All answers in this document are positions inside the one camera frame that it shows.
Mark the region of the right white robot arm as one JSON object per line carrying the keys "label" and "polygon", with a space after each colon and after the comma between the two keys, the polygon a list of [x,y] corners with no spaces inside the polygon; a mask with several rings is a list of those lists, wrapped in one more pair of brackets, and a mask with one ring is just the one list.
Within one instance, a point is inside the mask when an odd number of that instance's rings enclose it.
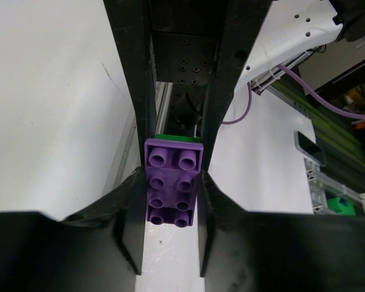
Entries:
{"label": "right white robot arm", "polygon": [[155,86],[206,90],[207,169],[242,84],[311,48],[365,37],[365,1],[105,1],[140,144],[156,130]]}

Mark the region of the small green lego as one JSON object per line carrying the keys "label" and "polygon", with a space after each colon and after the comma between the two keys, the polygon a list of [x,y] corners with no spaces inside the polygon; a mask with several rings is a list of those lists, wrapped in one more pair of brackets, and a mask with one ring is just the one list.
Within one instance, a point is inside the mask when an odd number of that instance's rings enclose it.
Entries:
{"label": "small green lego", "polygon": [[177,136],[170,134],[157,134],[156,139],[162,139],[167,141],[179,141],[179,142],[189,142],[189,143],[201,143],[201,139],[198,137],[187,137],[187,136]]}

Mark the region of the purple tan flower lego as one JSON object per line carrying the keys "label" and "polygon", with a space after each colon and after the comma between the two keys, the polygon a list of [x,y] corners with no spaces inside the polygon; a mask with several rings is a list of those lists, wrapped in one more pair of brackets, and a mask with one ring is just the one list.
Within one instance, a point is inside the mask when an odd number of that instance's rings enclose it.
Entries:
{"label": "purple tan flower lego", "polygon": [[178,228],[191,226],[203,144],[148,138],[144,148],[147,221]]}

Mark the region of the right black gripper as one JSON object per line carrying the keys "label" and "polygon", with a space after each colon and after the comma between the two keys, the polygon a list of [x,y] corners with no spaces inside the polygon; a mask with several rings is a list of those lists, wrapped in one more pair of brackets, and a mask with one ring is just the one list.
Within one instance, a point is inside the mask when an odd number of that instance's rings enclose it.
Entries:
{"label": "right black gripper", "polygon": [[142,165],[145,141],[156,130],[156,81],[206,85],[217,50],[201,128],[204,157],[212,157],[221,122],[271,4],[219,0],[104,2],[134,107]]}

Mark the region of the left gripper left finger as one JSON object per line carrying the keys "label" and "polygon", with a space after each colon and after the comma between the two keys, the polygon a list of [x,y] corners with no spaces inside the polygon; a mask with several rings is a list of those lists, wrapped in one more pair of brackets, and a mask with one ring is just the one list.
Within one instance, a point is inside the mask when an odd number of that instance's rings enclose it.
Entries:
{"label": "left gripper left finger", "polygon": [[145,217],[143,167],[62,221],[0,212],[0,291],[134,291]]}

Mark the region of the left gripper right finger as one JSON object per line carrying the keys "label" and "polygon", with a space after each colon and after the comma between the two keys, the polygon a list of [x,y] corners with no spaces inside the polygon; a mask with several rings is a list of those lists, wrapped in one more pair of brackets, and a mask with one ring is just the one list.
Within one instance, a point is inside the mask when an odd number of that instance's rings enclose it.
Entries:
{"label": "left gripper right finger", "polygon": [[249,212],[207,172],[197,208],[206,291],[365,291],[365,217]]}

